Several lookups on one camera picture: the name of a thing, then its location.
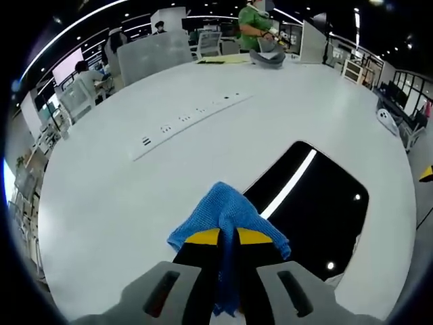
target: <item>black screen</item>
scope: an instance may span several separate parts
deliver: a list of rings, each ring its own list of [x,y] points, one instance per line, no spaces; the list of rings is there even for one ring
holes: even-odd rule
[[[262,214],[289,182],[294,183],[291,179],[299,176],[268,220],[290,241],[289,261],[326,280],[346,269],[364,224],[369,196],[343,168],[304,142],[296,142],[244,196]]]

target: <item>power outlet strip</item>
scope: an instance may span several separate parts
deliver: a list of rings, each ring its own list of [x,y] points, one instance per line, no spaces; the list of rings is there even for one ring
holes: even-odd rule
[[[129,149],[129,157],[132,161],[136,161],[194,124],[250,98],[252,98],[252,95],[246,93],[224,95],[216,98],[205,107],[194,108],[191,112],[180,114],[173,121],[165,123],[161,127],[151,130],[143,134],[139,139],[136,139]]]

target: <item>white desk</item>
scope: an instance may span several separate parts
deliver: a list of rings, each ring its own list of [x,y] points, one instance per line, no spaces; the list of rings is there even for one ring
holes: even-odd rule
[[[136,162],[127,148],[216,96],[254,94]],[[355,313],[384,319],[411,262],[415,194],[400,139],[375,117],[378,98],[323,65],[184,64],[113,95],[55,147],[39,208],[48,284],[68,319],[102,313],[175,252],[168,235],[217,181],[243,192],[295,141],[326,153],[368,190],[357,250],[336,289]],[[226,318],[211,324],[228,324]]]

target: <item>ceiling light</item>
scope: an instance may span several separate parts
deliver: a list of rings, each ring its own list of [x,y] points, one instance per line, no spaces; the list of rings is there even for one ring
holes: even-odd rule
[[[188,16],[188,17],[185,17],[185,19],[190,19],[190,18],[224,18],[224,19],[236,19],[236,20],[238,19],[236,17],[229,17],[229,16]]]
[[[275,210],[278,209],[280,204],[286,199],[286,197],[290,194],[290,192],[305,174],[306,170],[311,165],[314,157],[316,156],[316,153],[317,151],[314,149],[309,152],[309,154],[299,166],[298,170],[296,170],[295,174],[293,174],[289,182],[283,187],[281,192],[277,194],[277,196],[272,200],[272,202],[269,203],[267,208],[260,214],[263,219],[268,219],[270,216],[272,216]]]
[[[359,29],[361,25],[361,17],[359,17],[359,14],[355,12],[355,26]]]
[[[384,0],[369,0],[372,5],[381,5],[384,3]]]
[[[52,82],[54,80],[54,77],[52,77],[51,79],[48,80],[48,82],[46,84],[44,84],[44,86],[42,87],[42,89],[40,91],[38,91],[38,96],[42,93],[42,91],[47,88],[47,86],[50,84],[50,82]]]
[[[83,54],[90,51],[91,49],[93,49],[94,47],[97,47],[99,44],[102,44],[103,42],[105,42],[106,40],[103,39],[102,41],[96,43],[95,45],[90,46],[88,49],[86,49],[85,51],[83,51]]]
[[[147,24],[144,24],[144,25],[139,25],[139,26],[136,26],[136,27],[132,27],[130,29],[126,29],[125,32],[129,32],[130,30],[133,30],[133,29],[136,29],[136,28],[145,27],[145,26],[149,26],[149,25],[151,25],[150,22],[148,22]]]
[[[334,264],[334,262],[329,262],[327,265],[326,265],[326,268],[329,270],[329,271],[331,271],[332,269],[334,269],[335,268],[335,264]]]
[[[102,52],[102,51],[98,51],[98,52],[96,52],[95,54],[93,54],[92,56],[89,56],[89,57],[86,59],[86,61],[90,61],[91,58],[97,56],[97,55],[98,55],[99,53],[101,53],[101,52]]]
[[[87,14],[86,16],[78,19],[76,22],[74,22],[73,24],[69,25],[68,27],[66,27],[64,30],[62,30],[61,32],[59,32],[52,40],[50,40],[50,42],[48,42],[48,44],[46,44],[46,46],[44,46],[42,48],[42,50],[35,56],[35,58],[30,62],[30,64],[27,66],[26,70],[22,73],[20,80],[22,80],[27,72],[30,70],[30,68],[33,66],[33,64],[35,64],[35,62],[56,42],[60,39],[60,37],[62,37],[63,35],[65,35],[69,30],[73,29],[76,25],[80,24],[81,22],[84,22],[87,18],[90,18],[91,16],[97,14],[98,12],[101,12],[105,9],[108,9],[109,7],[112,7],[113,5],[117,5],[119,3],[125,2],[128,0],[117,0],[115,2],[112,2],[108,5],[105,5],[103,7],[100,7],[99,9],[96,9],[94,12],[91,12],[90,14]]]
[[[291,15],[289,15],[289,14],[287,14],[287,13],[281,11],[280,9],[274,8],[274,11],[280,13],[281,15],[285,15],[286,17],[288,17],[288,18],[290,18],[290,19],[293,19],[295,22],[298,22],[298,23],[301,24],[301,25],[304,24],[304,23],[301,22],[299,19],[296,19],[295,17],[293,17],[293,16],[291,16]]]

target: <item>person in white shirt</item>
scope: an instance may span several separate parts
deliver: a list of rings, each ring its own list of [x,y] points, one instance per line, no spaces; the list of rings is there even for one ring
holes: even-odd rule
[[[108,75],[103,75],[96,70],[89,70],[89,65],[86,61],[77,62],[75,65],[75,71],[78,73],[75,80],[81,80],[86,90],[93,98],[96,98],[95,82],[106,80],[109,77]]]

